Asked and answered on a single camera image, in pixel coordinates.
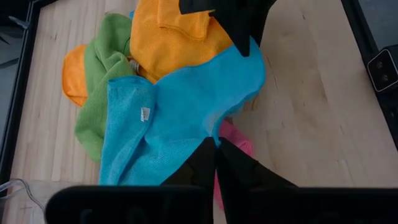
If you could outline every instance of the green microfiber cloth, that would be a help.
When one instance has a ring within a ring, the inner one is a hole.
[[[75,135],[94,161],[101,160],[104,143],[108,80],[136,75],[126,58],[130,35],[130,18],[109,14],[102,21],[97,37],[85,50],[88,98],[79,112]]]

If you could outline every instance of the wooden table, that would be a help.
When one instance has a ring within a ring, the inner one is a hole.
[[[95,184],[99,165],[73,135],[65,54],[87,44],[104,15],[137,0],[61,0],[42,9],[12,177]],[[397,187],[398,153],[340,0],[278,0],[261,50],[267,82],[256,111],[234,118],[255,157],[299,186]]]

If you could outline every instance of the orange microfiber cloth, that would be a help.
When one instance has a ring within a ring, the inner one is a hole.
[[[85,49],[86,45],[79,45],[71,50],[65,56],[62,68],[62,90],[78,106],[83,106],[88,97],[85,80]]]
[[[208,12],[181,15],[178,0],[141,0],[134,13],[130,53],[152,83],[168,73],[211,60],[232,45]]]

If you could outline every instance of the towel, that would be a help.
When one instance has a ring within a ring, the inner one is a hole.
[[[85,50],[85,80],[88,98],[81,108],[75,135],[88,155],[101,159],[107,114],[108,80],[135,75],[129,60],[131,20],[119,14],[108,14],[97,37]]]
[[[208,12],[181,15],[178,0],[139,1],[130,52],[152,83],[177,69],[201,65],[232,45]]]
[[[79,45],[71,50],[63,60],[62,90],[65,96],[83,106],[87,99],[85,80],[85,49],[86,45]]]
[[[236,147],[240,148],[248,156],[253,157],[253,145],[238,129],[227,121],[223,121],[220,127],[220,137],[229,140]],[[217,173],[214,181],[214,198],[221,210],[224,210],[223,199],[221,196],[220,183],[218,182]]]
[[[240,109],[265,82],[259,47],[253,39],[250,46],[249,57],[242,57],[232,46],[203,65],[181,68],[161,78],[153,85],[155,94],[148,88],[137,94],[143,102],[154,98],[154,107],[143,110],[142,103],[125,103],[109,108],[99,184],[159,185],[206,137],[214,137],[219,144],[218,133],[224,117]],[[131,90],[142,88],[138,83],[143,82],[133,81],[137,78],[140,77],[113,80],[108,104],[135,102],[130,96],[134,97],[136,92]],[[131,87],[117,88],[126,85]],[[138,131],[112,128],[119,126],[138,127]]]

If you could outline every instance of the pile of cloths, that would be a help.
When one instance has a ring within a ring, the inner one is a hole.
[[[224,119],[265,82],[255,41],[243,57],[208,12],[181,15],[178,0],[140,0],[131,17],[108,14],[63,64],[63,91],[81,106],[75,135],[101,163],[99,184],[160,185],[207,137],[252,156]],[[222,207],[217,181],[215,199]]]

